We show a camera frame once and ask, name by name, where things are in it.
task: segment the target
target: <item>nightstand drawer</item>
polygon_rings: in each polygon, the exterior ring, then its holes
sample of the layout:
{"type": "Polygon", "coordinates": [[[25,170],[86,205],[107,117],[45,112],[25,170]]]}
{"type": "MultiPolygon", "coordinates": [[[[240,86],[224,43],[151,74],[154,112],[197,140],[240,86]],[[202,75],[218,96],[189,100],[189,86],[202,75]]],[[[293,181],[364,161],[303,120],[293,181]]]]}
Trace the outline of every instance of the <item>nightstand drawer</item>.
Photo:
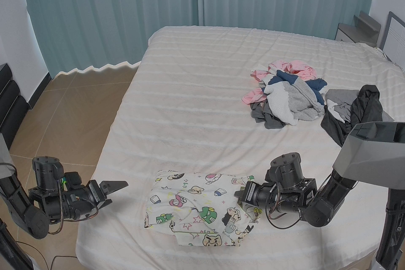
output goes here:
{"type": "Polygon", "coordinates": [[[339,28],[337,29],[335,40],[339,42],[354,43],[349,36],[343,33],[339,28]]]}

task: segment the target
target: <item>gray nightstand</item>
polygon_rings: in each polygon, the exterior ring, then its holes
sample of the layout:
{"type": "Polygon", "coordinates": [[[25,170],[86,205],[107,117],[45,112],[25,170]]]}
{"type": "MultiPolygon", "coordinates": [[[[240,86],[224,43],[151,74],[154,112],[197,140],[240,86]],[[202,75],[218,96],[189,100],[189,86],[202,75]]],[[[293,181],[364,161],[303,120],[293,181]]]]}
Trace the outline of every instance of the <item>gray nightstand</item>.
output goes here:
{"type": "Polygon", "coordinates": [[[354,24],[351,26],[340,23],[335,40],[347,43],[365,43],[376,47],[381,25],[363,11],[360,11],[358,17],[354,16],[354,24]]]}

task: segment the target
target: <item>tiled floor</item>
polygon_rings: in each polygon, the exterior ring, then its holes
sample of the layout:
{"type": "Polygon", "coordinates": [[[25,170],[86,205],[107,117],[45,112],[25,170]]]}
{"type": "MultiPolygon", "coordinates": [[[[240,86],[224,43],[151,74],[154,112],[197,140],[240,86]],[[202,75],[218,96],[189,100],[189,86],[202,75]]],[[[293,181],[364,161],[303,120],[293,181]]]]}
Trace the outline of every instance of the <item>tiled floor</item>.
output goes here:
{"type": "MultiPolygon", "coordinates": [[[[35,156],[57,157],[65,171],[78,171],[84,184],[89,181],[135,72],[136,68],[129,66],[100,72],[74,72],[60,75],[49,83],[33,110],[25,116],[10,149],[18,178],[26,191],[36,185],[31,164],[35,156]]],[[[76,223],[64,223],[61,233],[36,240],[14,224],[2,199],[0,218],[16,240],[41,251],[49,266],[55,255],[75,255],[76,223]]],[[[22,247],[46,269],[37,251],[22,247]]],[[[57,258],[53,269],[86,268],[76,259],[57,258]]]]}

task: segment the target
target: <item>white bed sheet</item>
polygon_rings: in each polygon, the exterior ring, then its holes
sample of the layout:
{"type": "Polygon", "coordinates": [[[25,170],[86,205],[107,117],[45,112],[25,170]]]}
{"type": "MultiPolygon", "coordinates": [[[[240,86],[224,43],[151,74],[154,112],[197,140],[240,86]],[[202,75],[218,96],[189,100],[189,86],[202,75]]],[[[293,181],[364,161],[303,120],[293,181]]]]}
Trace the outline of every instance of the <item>white bed sheet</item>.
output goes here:
{"type": "MultiPolygon", "coordinates": [[[[150,40],[106,140],[94,179],[126,180],[113,203],[82,222],[77,256],[89,269],[338,269],[377,247],[387,189],[359,183],[331,224],[299,222],[288,230],[263,217],[241,247],[181,247],[174,236],[144,229],[145,202],[158,170],[253,174],[269,162],[301,154],[305,176],[320,185],[340,147],[321,118],[266,130],[240,98],[257,86],[250,69],[300,59],[328,88],[375,84],[385,111],[405,120],[405,77],[364,44],[265,30],[165,27],[150,40]]],[[[296,215],[278,224],[289,225],[296,215]]]]}

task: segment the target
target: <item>white headboard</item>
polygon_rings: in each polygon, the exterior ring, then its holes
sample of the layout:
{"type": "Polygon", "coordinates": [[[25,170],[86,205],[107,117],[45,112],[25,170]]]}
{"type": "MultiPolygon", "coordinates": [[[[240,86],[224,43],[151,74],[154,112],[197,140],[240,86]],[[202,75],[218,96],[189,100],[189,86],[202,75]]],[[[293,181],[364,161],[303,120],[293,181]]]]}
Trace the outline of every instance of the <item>white headboard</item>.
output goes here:
{"type": "Polygon", "coordinates": [[[405,23],[392,11],[388,14],[380,48],[390,61],[405,70],[405,23]]]}

